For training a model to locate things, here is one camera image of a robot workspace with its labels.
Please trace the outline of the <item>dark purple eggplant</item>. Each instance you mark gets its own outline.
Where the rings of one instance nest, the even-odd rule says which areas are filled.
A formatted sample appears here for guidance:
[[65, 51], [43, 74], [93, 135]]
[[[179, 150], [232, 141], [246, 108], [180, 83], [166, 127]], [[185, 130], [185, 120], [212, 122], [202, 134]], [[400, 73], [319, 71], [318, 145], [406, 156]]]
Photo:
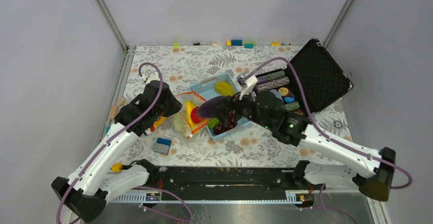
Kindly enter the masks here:
[[220, 118], [223, 113], [222, 105], [226, 96], [216, 96], [198, 106], [197, 115], [200, 118]]

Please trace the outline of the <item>yellow mango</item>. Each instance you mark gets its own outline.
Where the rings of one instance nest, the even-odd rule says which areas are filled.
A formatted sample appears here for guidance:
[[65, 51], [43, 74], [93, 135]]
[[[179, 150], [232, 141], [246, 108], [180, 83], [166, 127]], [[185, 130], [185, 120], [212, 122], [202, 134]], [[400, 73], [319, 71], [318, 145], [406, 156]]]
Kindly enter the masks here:
[[222, 96], [233, 96], [235, 94], [234, 88], [228, 82], [217, 82], [214, 89]]

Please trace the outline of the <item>dark purple grapes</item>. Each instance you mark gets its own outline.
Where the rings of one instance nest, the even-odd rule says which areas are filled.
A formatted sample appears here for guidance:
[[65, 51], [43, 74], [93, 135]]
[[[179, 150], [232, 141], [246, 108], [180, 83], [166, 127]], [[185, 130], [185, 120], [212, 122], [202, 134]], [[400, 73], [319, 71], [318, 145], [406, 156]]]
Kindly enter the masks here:
[[237, 119], [235, 117], [235, 111], [229, 112], [229, 117], [226, 122], [220, 122], [211, 131], [214, 135], [227, 132], [228, 130], [234, 129], [237, 126]]

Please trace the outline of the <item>yellow banana bunch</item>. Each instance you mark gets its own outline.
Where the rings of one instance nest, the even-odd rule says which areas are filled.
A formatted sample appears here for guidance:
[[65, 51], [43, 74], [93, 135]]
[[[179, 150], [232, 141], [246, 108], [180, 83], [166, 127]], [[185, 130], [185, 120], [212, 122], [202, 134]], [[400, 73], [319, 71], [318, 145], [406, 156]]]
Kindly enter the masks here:
[[190, 112], [194, 107], [197, 107], [197, 106], [193, 102], [191, 102], [189, 100], [186, 101], [186, 117], [187, 117], [187, 121], [191, 125], [192, 129], [194, 129], [197, 126], [197, 124], [194, 124], [190, 118]]

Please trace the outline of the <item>green star fruit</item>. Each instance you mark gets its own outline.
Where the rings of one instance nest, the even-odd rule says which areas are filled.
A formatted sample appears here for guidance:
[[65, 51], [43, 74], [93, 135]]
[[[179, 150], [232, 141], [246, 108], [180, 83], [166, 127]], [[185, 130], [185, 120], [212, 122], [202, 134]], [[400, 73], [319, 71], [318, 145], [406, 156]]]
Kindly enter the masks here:
[[212, 129], [213, 129], [215, 126], [217, 126], [219, 123], [220, 123], [220, 122], [219, 122], [219, 120], [218, 120], [217, 118], [213, 118], [213, 119], [210, 119], [210, 120], [209, 120], [207, 126], [208, 126], [209, 129], [212, 130]]

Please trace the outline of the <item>clear zip top bag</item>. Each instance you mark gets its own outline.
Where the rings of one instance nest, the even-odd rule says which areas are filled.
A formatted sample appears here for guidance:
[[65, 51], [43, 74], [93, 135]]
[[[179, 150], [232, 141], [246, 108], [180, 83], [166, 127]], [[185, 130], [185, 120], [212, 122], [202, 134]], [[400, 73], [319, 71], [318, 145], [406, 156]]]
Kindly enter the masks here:
[[209, 119], [197, 115], [198, 107], [206, 99], [194, 91], [176, 94], [175, 99], [181, 103], [182, 108], [172, 116], [174, 129], [180, 133], [182, 138], [191, 139], [194, 134], [209, 123]]

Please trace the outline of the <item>green white cabbage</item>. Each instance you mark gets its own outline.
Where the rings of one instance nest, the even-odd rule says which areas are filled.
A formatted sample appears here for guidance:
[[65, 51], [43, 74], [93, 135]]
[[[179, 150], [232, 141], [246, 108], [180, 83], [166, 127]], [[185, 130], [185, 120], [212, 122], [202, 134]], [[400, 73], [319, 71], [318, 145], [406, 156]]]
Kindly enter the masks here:
[[187, 121], [179, 114], [172, 116], [174, 130], [182, 137], [188, 137], [190, 135], [190, 126]]

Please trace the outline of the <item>light blue plastic basket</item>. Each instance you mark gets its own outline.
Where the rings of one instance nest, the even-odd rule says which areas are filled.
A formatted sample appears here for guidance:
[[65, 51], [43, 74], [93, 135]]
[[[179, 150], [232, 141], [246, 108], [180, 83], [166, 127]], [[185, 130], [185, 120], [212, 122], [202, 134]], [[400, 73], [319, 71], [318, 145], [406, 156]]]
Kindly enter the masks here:
[[[194, 83], [190, 85], [189, 90], [195, 92], [205, 100], [209, 100], [219, 95], [222, 96], [234, 95], [239, 92], [238, 88], [235, 85], [234, 80], [226, 72], [217, 74], [215, 76], [212, 76], [200, 82]], [[217, 126], [215, 123], [211, 123], [211, 125], [207, 126], [206, 128], [210, 134], [210, 138], [214, 142], [217, 142], [221, 139], [224, 139], [227, 136], [234, 135], [252, 126], [252, 122], [243, 117], [240, 118], [234, 124], [236, 125], [234, 128], [231, 128], [230, 130], [222, 129], [222, 131], [217, 132], [217, 134], [215, 134], [215, 132], [217, 131]]]

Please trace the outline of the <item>red apple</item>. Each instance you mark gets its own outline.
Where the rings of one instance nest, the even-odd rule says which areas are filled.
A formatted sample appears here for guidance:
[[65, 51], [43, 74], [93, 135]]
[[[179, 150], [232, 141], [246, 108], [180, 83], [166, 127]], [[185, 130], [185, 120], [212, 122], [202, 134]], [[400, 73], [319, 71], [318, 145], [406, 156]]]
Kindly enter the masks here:
[[190, 112], [190, 118], [194, 124], [199, 124], [202, 118], [198, 115], [199, 107], [194, 107]]

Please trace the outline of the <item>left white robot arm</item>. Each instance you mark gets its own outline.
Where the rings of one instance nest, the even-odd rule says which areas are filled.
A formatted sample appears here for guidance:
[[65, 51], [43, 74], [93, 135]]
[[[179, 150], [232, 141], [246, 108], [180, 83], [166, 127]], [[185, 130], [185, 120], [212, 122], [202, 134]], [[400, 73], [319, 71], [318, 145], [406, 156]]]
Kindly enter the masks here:
[[152, 164], [138, 163], [107, 179], [106, 174], [129, 145], [161, 117], [180, 111], [182, 105], [165, 82], [153, 80], [143, 93], [117, 113], [104, 139], [67, 178], [56, 177], [52, 189], [82, 221], [95, 220], [114, 198], [137, 186], [147, 189], [158, 184]]

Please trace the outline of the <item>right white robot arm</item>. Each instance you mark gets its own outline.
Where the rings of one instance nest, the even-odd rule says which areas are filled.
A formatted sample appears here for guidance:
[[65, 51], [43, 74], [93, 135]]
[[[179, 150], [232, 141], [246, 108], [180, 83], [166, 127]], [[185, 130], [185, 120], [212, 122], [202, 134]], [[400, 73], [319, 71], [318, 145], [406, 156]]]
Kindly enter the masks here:
[[199, 110], [202, 117], [217, 118], [224, 125], [233, 118], [246, 118], [270, 130], [281, 143], [312, 149], [342, 164], [298, 163], [300, 171], [294, 173], [293, 183], [299, 189], [311, 184], [355, 187], [374, 200], [389, 199], [395, 172], [391, 164], [396, 160], [396, 152], [389, 147], [376, 150], [331, 135], [323, 128], [316, 129], [310, 119], [287, 111], [271, 92], [259, 98], [250, 94], [217, 96]]

